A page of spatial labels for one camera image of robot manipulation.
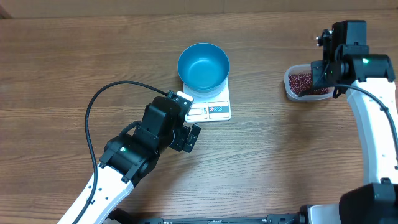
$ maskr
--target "black cable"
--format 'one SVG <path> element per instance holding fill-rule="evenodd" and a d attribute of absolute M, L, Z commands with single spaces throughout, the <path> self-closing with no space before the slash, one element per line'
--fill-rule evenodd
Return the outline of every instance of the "black cable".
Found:
<path fill-rule="evenodd" d="M 313 90 L 319 90 L 319 89 L 322 89 L 322 88 L 330 88 L 330 87 L 349 88 L 349 89 L 352 89 L 352 90 L 360 91 L 361 93 L 363 93 L 366 96 L 370 97 L 372 100 L 374 100 L 376 103 L 378 103 L 380 105 L 380 107 L 381 107 L 380 110 L 384 111 L 384 113 L 387 116 L 387 120 L 388 120 L 388 122 L 390 124 L 391 134 L 392 134 L 392 138 L 394 140 L 394 147 L 396 149 L 396 160 L 398 161 L 398 145 L 397 145 L 398 136 L 397 136 L 397 130 L 396 130 L 396 126 L 394 124 L 394 120 L 392 119 L 392 116 L 390 114 L 390 111 L 388 110 L 388 107 L 386 107 L 384 105 L 384 103 L 381 100 L 379 100 L 379 98 L 375 97 L 372 93 L 370 93 L 370 92 L 368 92 L 368 91 L 366 91 L 366 90 L 364 90 L 364 89 L 362 89 L 360 87 L 357 87 L 357 86 L 351 86 L 351 85 L 345 85 L 345 84 L 335 84 L 335 85 L 330 85 L 330 86 L 316 87 L 315 89 L 310 89 L 310 90 L 304 90 L 298 96 L 299 97 L 305 96 L 305 95 L 309 94 Z"/>
<path fill-rule="evenodd" d="M 344 46 L 344 44 L 339 44 L 335 50 L 335 62 L 337 62 L 338 60 L 340 60 L 340 57 L 337 58 L 337 56 L 340 56 L 339 51 L 340 48 L 342 48 Z"/>
<path fill-rule="evenodd" d="M 121 132 L 120 132 L 120 136 L 121 135 L 125 135 L 127 134 L 131 129 L 135 128 L 137 125 L 141 125 L 140 121 L 135 121 L 129 125 L 127 125 L 127 127 L 125 127 Z"/>
<path fill-rule="evenodd" d="M 93 145 L 91 143 L 91 139 L 90 139 L 90 132 L 88 131 L 88 117 L 90 115 L 90 109 L 93 106 L 93 103 L 95 101 L 95 99 L 98 97 L 98 95 L 100 95 L 104 90 L 106 90 L 109 87 L 118 85 L 118 84 L 133 84 L 133 85 L 139 85 L 145 88 L 148 88 L 150 90 L 154 90 L 162 95 L 167 96 L 166 92 L 163 92 L 161 90 L 158 90 L 152 86 L 149 85 L 145 85 L 143 83 L 139 83 L 139 82 L 134 82 L 134 81 L 118 81 L 118 82 L 113 82 L 110 84 L 107 84 L 106 86 L 102 87 L 100 90 L 98 90 L 94 96 L 92 97 L 92 99 L 90 100 L 90 102 L 88 103 L 87 106 L 87 110 L 86 110 L 86 117 L 85 117 L 85 132 L 86 132 L 86 139 L 87 139 L 87 144 L 88 144 L 88 149 L 90 150 L 90 155 L 91 155 L 91 160 L 93 162 L 93 168 L 94 168 L 94 182 L 93 182 L 93 188 L 91 189 L 91 193 L 90 196 L 88 197 L 85 206 L 83 207 L 83 209 L 81 210 L 81 212 L 79 213 L 79 215 L 76 217 L 75 221 L 73 222 L 73 224 L 77 224 L 80 220 L 80 218 L 83 216 L 83 214 L 86 212 L 88 206 L 90 205 L 93 197 L 94 197 L 94 193 L 95 193 L 95 189 L 97 187 L 97 182 L 98 182 L 98 170 L 97 170 L 97 162 L 95 160 L 95 155 L 94 155 L 94 149 L 93 149 Z"/>

